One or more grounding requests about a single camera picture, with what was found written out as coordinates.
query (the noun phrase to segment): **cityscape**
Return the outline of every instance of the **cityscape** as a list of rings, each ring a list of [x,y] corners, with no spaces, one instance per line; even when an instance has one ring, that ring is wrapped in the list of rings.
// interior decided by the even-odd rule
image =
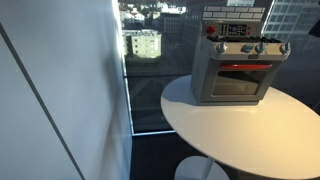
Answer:
[[[161,111],[161,93],[172,80],[192,73],[203,7],[206,5],[266,8],[262,18],[262,36],[290,42],[292,46],[292,58],[284,63],[283,72],[279,73],[274,86],[292,93],[309,106],[317,103],[311,98],[300,97],[302,90],[289,89],[290,85],[285,84],[281,74],[298,68],[303,58],[316,53],[319,38],[308,32],[320,19],[318,1],[119,0],[124,77],[128,84],[134,133],[171,130]]]

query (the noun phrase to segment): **white wall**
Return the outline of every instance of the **white wall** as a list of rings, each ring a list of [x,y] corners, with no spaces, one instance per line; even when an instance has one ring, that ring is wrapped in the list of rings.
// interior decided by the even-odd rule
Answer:
[[[131,135],[118,19],[116,0],[0,1],[1,23],[90,180],[129,179]]]

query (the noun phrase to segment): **oven knob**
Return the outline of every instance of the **oven knob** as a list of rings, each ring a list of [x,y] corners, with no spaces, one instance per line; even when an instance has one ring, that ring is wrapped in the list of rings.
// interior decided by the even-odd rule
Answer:
[[[227,50],[227,46],[226,46],[226,43],[222,42],[220,43],[218,46],[217,46],[217,52],[222,54],[224,53],[226,50]]]
[[[290,52],[290,50],[290,43],[285,43],[280,46],[280,51],[282,52],[282,54],[287,54],[288,52]]]
[[[261,54],[266,49],[266,44],[264,42],[260,42],[259,45],[256,45],[256,52]]]
[[[241,52],[249,53],[254,48],[253,44],[245,44],[241,48]]]

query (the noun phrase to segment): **oven handle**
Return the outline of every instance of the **oven handle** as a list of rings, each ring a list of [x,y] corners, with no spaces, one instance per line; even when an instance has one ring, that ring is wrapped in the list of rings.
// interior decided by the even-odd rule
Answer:
[[[221,68],[223,69],[250,69],[250,70],[259,70],[259,69],[270,69],[272,68],[272,64],[221,64]]]

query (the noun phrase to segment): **table pedestal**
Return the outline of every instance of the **table pedestal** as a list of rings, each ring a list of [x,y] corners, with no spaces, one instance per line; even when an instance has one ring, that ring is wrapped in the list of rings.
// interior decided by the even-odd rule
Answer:
[[[212,158],[191,156],[184,159],[175,173],[175,180],[229,180]]]

